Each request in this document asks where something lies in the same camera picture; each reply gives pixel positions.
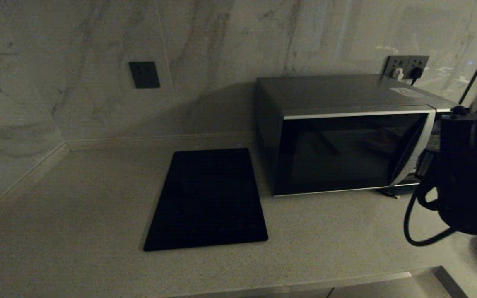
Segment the label sticker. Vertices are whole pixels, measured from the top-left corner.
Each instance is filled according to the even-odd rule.
[[[397,93],[400,93],[404,96],[407,96],[407,97],[413,97],[413,98],[425,98],[426,95],[424,94],[421,94],[419,92],[416,92],[416,91],[413,91],[411,89],[408,89],[408,88],[390,88],[390,90],[392,91],[395,91]]]

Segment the black wall plate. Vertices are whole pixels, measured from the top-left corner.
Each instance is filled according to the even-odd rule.
[[[129,62],[136,88],[159,88],[154,62]]]

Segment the wall switch plate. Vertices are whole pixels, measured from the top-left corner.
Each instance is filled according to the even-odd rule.
[[[411,71],[414,68],[420,67],[424,72],[424,68],[426,67],[426,63],[428,63],[429,58],[430,56],[410,56],[410,60],[407,62],[407,66],[404,70],[404,79],[413,79]]]
[[[159,88],[154,62],[129,62],[136,88]]]
[[[407,63],[409,62],[410,57],[409,56],[390,56],[388,57],[388,62],[386,63],[386,68],[384,68],[384,73],[383,75],[388,76],[388,77],[393,77],[393,73],[397,68],[401,68],[405,74],[406,77],[406,66]]]

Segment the microwave window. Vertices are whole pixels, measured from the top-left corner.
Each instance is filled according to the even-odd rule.
[[[426,114],[289,120],[284,123],[285,192],[385,187],[403,138]]]

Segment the baseboard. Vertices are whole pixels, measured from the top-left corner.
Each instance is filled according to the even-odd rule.
[[[252,143],[254,140],[251,132],[235,132],[223,134],[178,135],[161,137],[134,137],[91,139],[83,141],[66,141],[71,151],[103,150],[115,148],[143,148],[143,147],[192,147],[197,145],[219,143]]]
[[[21,178],[19,178],[11,187],[0,195],[0,216],[3,216],[5,205],[12,205],[17,199],[23,197],[32,187],[38,183],[51,169],[56,166],[68,153],[70,149],[64,142],[49,152],[40,162],[30,168]]]

